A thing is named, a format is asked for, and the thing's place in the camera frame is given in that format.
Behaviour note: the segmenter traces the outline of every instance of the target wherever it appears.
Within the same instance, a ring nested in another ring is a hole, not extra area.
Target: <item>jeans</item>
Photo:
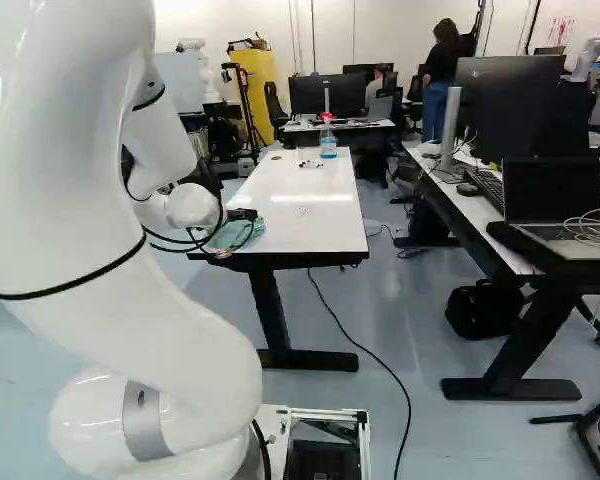
[[[442,140],[444,116],[447,111],[447,96],[450,86],[451,82],[435,82],[429,85],[423,92],[423,142]]]

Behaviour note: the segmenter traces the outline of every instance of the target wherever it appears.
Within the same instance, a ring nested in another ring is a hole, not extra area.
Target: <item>black shirt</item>
[[[425,73],[431,75],[431,83],[453,82],[458,67],[458,56],[440,44],[434,45],[424,64]]]

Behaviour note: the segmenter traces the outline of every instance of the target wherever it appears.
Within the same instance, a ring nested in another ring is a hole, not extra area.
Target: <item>floor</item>
[[[225,197],[239,186],[227,182]],[[382,191],[359,181],[369,233],[381,224],[405,228],[405,211],[389,205],[395,186]],[[532,375],[570,378],[579,404],[450,403],[438,388],[445,376],[481,375],[502,340],[467,343],[444,318],[451,290],[482,278],[460,249],[437,250],[412,260],[396,258],[386,233],[369,240],[371,259],[358,269],[317,269],[314,277],[349,333],[383,358],[413,399],[413,426],[400,478],[454,480],[519,478],[594,479],[564,425],[530,426],[531,416],[579,412],[600,400],[600,349],[578,314],[560,332]],[[264,339],[246,276],[158,255],[184,291],[235,324],[253,341]],[[320,304],[305,271],[277,274],[294,346],[351,351]],[[46,441],[49,406],[83,362],[38,340],[0,306],[0,480],[81,478]],[[389,480],[407,408],[393,380],[361,353],[357,374],[266,372],[265,401],[297,407],[359,407],[370,412],[373,478]]]

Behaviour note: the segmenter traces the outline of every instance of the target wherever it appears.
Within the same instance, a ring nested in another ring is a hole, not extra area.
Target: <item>green cloth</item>
[[[254,239],[265,232],[264,219],[258,217],[253,224],[253,233],[251,233],[251,222],[249,220],[236,220],[229,222],[211,239],[209,246],[212,248],[237,248],[249,238],[249,241],[242,246],[247,247]]]

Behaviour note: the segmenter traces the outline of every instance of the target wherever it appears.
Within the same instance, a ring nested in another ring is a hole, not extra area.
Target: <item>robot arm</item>
[[[195,168],[167,97],[142,101],[156,86],[154,28],[151,0],[0,0],[0,297],[97,365],[51,411],[69,465],[107,480],[229,480],[261,404],[260,360],[164,275],[129,201]],[[123,131],[138,160],[129,193]],[[140,210],[197,222],[182,197]]]
[[[567,77],[572,83],[586,82],[589,78],[589,70],[593,63],[600,57],[600,38],[587,40],[584,51],[578,57],[576,68],[573,73]]]
[[[197,158],[175,115],[165,84],[153,64],[144,79],[145,91],[127,120],[122,142],[123,158],[131,165],[123,182],[141,223],[152,230],[216,226],[221,206],[204,187],[178,185],[171,195],[158,188],[193,172]]]

